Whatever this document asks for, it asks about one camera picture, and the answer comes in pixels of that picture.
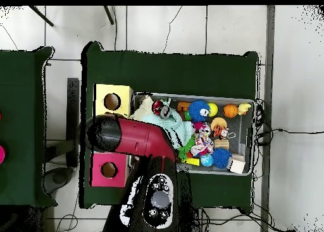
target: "yellow ball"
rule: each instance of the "yellow ball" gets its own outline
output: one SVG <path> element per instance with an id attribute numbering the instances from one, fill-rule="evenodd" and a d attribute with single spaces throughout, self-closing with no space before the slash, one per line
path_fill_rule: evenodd
<path id="1" fill-rule="evenodd" d="M 218 111 L 218 107 L 216 106 L 216 104 L 208 103 L 208 106 L 209 106 L 209 114 L 208 114 L 208 116 L 209 117 L 215 116 L 217 114 L 217 111 Z"/>

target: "dark green table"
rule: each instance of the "dark green table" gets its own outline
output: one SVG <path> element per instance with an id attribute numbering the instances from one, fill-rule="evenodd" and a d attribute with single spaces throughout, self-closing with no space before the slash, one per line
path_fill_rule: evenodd
<path id="1" fill-rule="evenodd" d="M 256 52 L 244 56 L 113 52 L 90 42 L 82 52 L 85 107 L 81 115 L 87 119 L 92 116 L 95 83 L 128 85 L 134 92 L 255 99 L 257 63 Z M 89 160 L 90 151 L 85 150 L 85 164 L 80 167 L 80 206 L 118 204 L 122 188 L 89 186 Z M 251 175 L 190 174 L 190 179 L 195 207 L 232 206 L 250 211 Z"/>
<path id="2" fill-rule="evenodd" d="M 47 207 L 56 202 L 42 189 L 45 159 L 42 72 L 52 47 L 34 52 L 0 51 L 0 204 Z"/>

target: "red toy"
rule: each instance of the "red toy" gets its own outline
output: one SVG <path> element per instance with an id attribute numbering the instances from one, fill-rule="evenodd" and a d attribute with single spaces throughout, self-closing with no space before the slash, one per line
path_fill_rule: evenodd
<path id="1" fill-rule="evenodd" d="M 6 151 L 4 151 L 4 148 L 0 146 L 0 164 L 3 163 L 4 157 L 6 157 Z"/>

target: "toy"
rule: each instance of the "toy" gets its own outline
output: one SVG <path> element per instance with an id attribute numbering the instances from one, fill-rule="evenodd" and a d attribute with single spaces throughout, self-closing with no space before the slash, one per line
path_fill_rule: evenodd
<path id="1" fill-rule="evenodd" d="M 223 148 L 223 149 L 230 149 L 230 142 L 227 139 L 216 139 L 214 140 L 214 149 L 218 149 L 218 148 Z"/>
<path id="2" fill-rule="evenodd" d="M 184 117 L 185 117 L 185 121 L 191 121 L 191 117 L 190 117 L 189 111 L 185 111 L 184 112 Z"/>
<path id="3" fill-rule="evenodd" d="M 177 111 L 188 111 L 189 106 L 190 106 L 190 103 L 188 103 L 188 102 L 179 102 Z"/>
<path id="4" fill-rule="evenodd" d="M 5 157 L 6 157 L 6 151 L 4 151 L 4 148 L 0 146 L 0 164 L 3 163 Z"/>
<path id="5" fill-rule="evenodd" d="M 189 106 L 189 114 L 192 122 L 206 121 L 209 113 L 209 106 L 206 101 L 196 100 Z"/>
<path id="6" fill-rule="evenodd" d="M 214 103 L 208 103 L 209 106 L 209 113 L 208 113 L 208 117 L 213 117 L 217 114 L 218 111 L 218 107 L 216 104 Z"/>
<path id="7" fill-rule="evenodd" d="M 214 165 L 220 169 L 225 169 L 231 156 L 232 154 L 227 149 L 215 149 L 213 152 Z"/>
<path id="8" fill-rule="evenodd" d="M 190 121 L 182 121 L 181 116 L 172 108 L 168 118 L 162 119 L 155 114 L 148 114 L 142 118 L 142 121 L 162 127 L 175 149 L 187 145 L 195 132 L 193 124 Z"/>
<path id="9" fill-rule="evenodd" d="M 165 103 L 168 107 L 173 108 L 173 109 L 177 109 L 178 108 L 178 101 L 176 100 L 171 100 L 171 98 L 167 98 L 167 99 L 161 99 L 161 101 L 163 101 L 163 103 Z"/>
<path id="10" fill-rule="evenodd" d="M 119 153 L 94 153 L 90 186 L 123 188 L 128 176 L 128 156 Z"/>
<path id="11" fill-rule="evenodd" d="M 224 108 L 223 108 L 223 112 L 224 112 L 224 116 L 227 118 L 234 118 L 237 113 L 239 112 L 239 109 L 237 108 L 236 105 L 233 104 L 227 104 Z"/>
<path id="12" fill-rule="evenodd" d="M 195 158 L 188 158 L 186 160 L 182 160 L 182 162 L 199 166 L 199 159 L 195 159 Z"/>
<path id="13" fill-rule="evenodd" d="M 228 128 L 221 127 L 216 125 L 213 129 L 213 137 L 219 137 L 220 140 L 227 137 Z"/>
<path id="14" fill-rule="evenodd" d="M 209 135 L 211 133 L 210 127 L 208 125 L 204 125 L 200 127 L 199 133 L 196 133 L 196 139 L 194 145 L 190 152 L 193 156 L 196 155 L 204 155 L 206 153 L 213 153 L 214 151 L 214 142 L 210 139 Z"/>
<path id="15" fill-rule="evenodd" d="M 242 174 L 245 164 L 244 156 L 232 154 L 228 160 L 227 169 L 233 173 Z"/>
<path id="16" fill-rule="evenodd" d="M 156 100 L 153 102 L 152 111 L 155 115 L 161 116 L 165 119 L 170 115 L 170 108 L 162 103 L 161 100 Z"/>
<path id="17" fill-rule="evenodd" d="M 247 110 L 251 107 L 248 103 L 239 104 L 239 115 L 245 115 Z"/>
<path id="18" fill-rule="evenodd" d="M 195 136 L 191 136 L 190 140 L 188 141 L 187 145 L 185 145 L 184 147 L 181 147 L 178 149 L 179 153 L 178 156 L 181 159 L 187 159 L 188 155 L 187 153 L 190 152 L 190 149 L 195 145 Z"/>
<path id="19" fill-rule="evenodd" d="M 200 157 L 200 163 L 203 166 L 210 167 L 214 164 L 214 159 L 211 154 L 205 154 Z"/>
<path id="20" fill-rule="evenodd" d="M 209 126 L 209 124 L 207 123 L 207 122 L 201 122 L 201 121 L 199 121 L 199 122 L 197 122 L 197 123 L 193 123 L 194 124 L 194 126 L 195 126 L 195 129 L 196 129 L 196 132 L 197 133 L 199 133 L 200 132 L 200 129 L 201 128 L 205 128 L 205 127 L 207 127 L 208 126 L 208 129 L 207 130 L 210 130 L 211 131 L 211 128 L 210 128 L 210 126 Z"/>
<path id="21" fill-rule="evenodd" d="M 145 115 L 153 114 L 152 105 L 153 105 L 153 100 L 151 99 L 150 96 L 147 95 L 145 99 L 143 99 L 142 104 L 140 104 L 139 108 L 136 109 L 134 114 L 130 115 L 129 118 L 134 119 L 136 121 L 142 121 L 142 118 Z"/>
<path id="22" fill-rule="evenodd" d="M 210 128 L 214 130 L 215 126 L 218 125 L 224 129 L 227 128 L 227 122 L 223 118 L 215 118 L 210 124 Z"/>
<path id="23" fill-rule="evenodd" d="M 96 115 L 105 112 L 118 113 L 126 118 L 130 116 L 130 103 L 133 90 L 124 85 L 95 84 Z"/>

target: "table leg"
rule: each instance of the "table leg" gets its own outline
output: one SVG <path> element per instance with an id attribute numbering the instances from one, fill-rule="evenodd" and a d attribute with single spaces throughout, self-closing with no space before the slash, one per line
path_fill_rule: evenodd
<path id="1" fill-rule="evenodd" d="M 35 13 L 37 13 L 46 23 L 48 23 L 51 27 L 54 26 L 54 24 L 49 21 L 37 8 L 36 6 L 29 6 L 30 9 L 32 9 Z"/>
<path id="2" fill-rule="evenodd" d="M 114 20 L 113 20 L 113 18 L 111 17 L 111 14 L 110 14 L 110 11 L 109 11 L 109 9 L 108 9 L 108 7 L 107 6 L 104 6 L 104 10 L 106 11 L 106 14 L 107 14 L 107 16 L 108 16 L 108 19 L 109 19 L 109 21 L 110 21 L 110 24 L 114 24 Z"/>

